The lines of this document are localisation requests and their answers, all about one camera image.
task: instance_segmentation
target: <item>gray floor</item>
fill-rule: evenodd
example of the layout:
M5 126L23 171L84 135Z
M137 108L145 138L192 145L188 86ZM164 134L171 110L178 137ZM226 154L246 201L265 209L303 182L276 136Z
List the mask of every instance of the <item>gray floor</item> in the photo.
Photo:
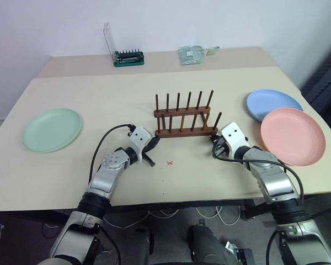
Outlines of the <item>gray floor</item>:
M331 207L331 194L317 195L306 200L308 212L314 214L321 210ZM214 207L200 208L203 214L212 215ZM114 224L125 226L139 220L145 215L145 212L132 212L122 214L110 214L108 220ZM222 211L223 219L231 222L237 216L235 206L225 206ZM161 262L190 262L190 252L186 242L188 227L196 224L202 219L194 208L180 209L176 216L160 220L149 216L140 225L147 225L153 231L155 236L154 253L150 257L150 264ZM267 241L274 231L272 217L270 214L262 215L254 220L240 220L233 226L225 226L219 220L214 218L206 220L206 225L215 233L221 242L230 240L241 248L251 248L254 253L256 264L264 264L264 254ZM37 264L46 258L54 239L46 240L41 234L41 224L38 222L27 221L15 218L5 213L0 213L0 222L5 225L2 230L2 239L0 240L0 265L2 264ZM331 213L316 218L316 222L323 233L325 239L331 248ZM123 247L123 242L130 232L137 226L129 229L116 229L108 224L104 227L114 238L116 243ZM45 228L48 235L53 235L55 229ZM115 251L103 234L99 235L102 240L105 251L100 254L98 264L106 261L105 264L114 264ZM270 256L271 264L282 264L274 243ZM236 264L232 256L227 256L227 264Z

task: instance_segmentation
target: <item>table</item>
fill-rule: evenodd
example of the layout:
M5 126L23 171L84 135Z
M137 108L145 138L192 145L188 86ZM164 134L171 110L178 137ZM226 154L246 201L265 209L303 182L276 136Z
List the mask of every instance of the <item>table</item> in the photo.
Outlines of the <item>table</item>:
M252 51L262 52L257 48ZM191 66L191 71L181 72L172 72L171 68L153 72L152 67L146 67L149 72L129 73L136 71L130 67L123 68L122 75L103 75L101 70L99 76L74 76L83 74L82 68L92 68L87 65L78 66L77 74L68 67L68 77L43 78L49 75L45 67L39 78L28 85L0 127L0 210L75 208L87 187L93 152L108 129L134 123L154 132L157 128L153 117L155 94L159 95L160 108L164 108L166 93L170 94L170 107L174 107L178 92L181 93L180 105L185 106L189 91L193 93L191 105L196 104L197 95L202 91L201 103L205 105L212 89L215 92L208 124L213 124L218 112L223 112L219 128L235 121L250 144L261 147L260 123L249 115L246 96L262 88L293 96L318 122L327 141L326 152L319 162L293 169L301 177L306 194L331 192L331 130L286 75L275 65L267 66L270 63L269 60L261 62L258 67L247 67L243 63L240 68L228 66L225 69L211 69L211 64L198 65L198 68ZM80 136L57 152L25 151L20 142L23 128L32 118L53 108L71 108L80 113L83 119ZM173 119L173 127L177 124L180 120ZM185 124L189 126L191 120L186 120ZM94 170L106 152L127 144L126 134L127 130L120 129L107 137ZM156 166L142 163L125 171L115 189L112 205L261 197L255 178L242 165L211 157L208 136L162 139L148 154Z

